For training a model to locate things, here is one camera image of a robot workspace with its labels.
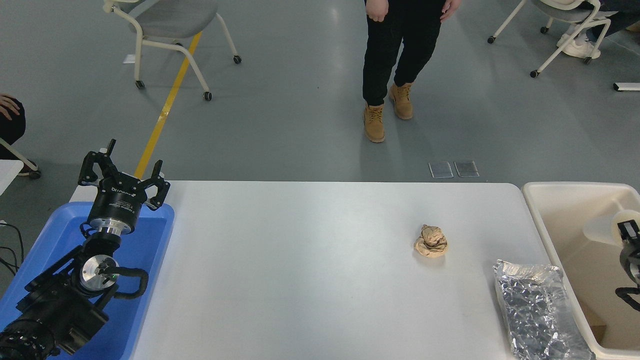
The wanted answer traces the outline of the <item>person's left hand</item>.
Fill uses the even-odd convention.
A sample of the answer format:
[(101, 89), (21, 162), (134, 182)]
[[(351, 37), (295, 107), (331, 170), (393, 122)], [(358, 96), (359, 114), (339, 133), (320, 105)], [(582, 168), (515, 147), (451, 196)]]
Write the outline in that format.
[(441, 9), (439, 21), (444, 23), (446, 20), (452, 18), (455, 12), (460, 8), (461, 4), (461, 0), (445, 0)]

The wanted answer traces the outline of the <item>person's hand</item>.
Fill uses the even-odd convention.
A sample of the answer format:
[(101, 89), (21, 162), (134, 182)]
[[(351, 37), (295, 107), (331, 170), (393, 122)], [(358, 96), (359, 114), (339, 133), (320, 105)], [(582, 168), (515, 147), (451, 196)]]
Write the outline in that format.
[(0, 113), (1, 116), (12, 121), (14, 117), (20, 116), (21, 107), (16, 103), (15, 99), (9, 94), (0, 94)]

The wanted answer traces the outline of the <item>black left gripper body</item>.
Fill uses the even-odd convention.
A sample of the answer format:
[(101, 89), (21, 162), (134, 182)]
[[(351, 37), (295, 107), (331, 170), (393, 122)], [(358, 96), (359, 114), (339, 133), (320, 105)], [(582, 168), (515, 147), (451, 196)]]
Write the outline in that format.
[(107, 219), (135, 227), (141, 208), (147, 200), (140, 180), (124, 175), (122, 178), (105, 177), (98, 183), (97, 196), (87, 217), (90, 226)]

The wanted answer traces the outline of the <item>person's right hand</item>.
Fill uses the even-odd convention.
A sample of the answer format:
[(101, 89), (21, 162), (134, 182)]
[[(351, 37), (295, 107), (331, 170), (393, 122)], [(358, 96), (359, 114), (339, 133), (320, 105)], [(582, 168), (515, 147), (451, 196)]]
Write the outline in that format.
[(366, 0), (365, 2), (366, 16), (374, 22), (384, 22), (389, 12), (388, 0)]

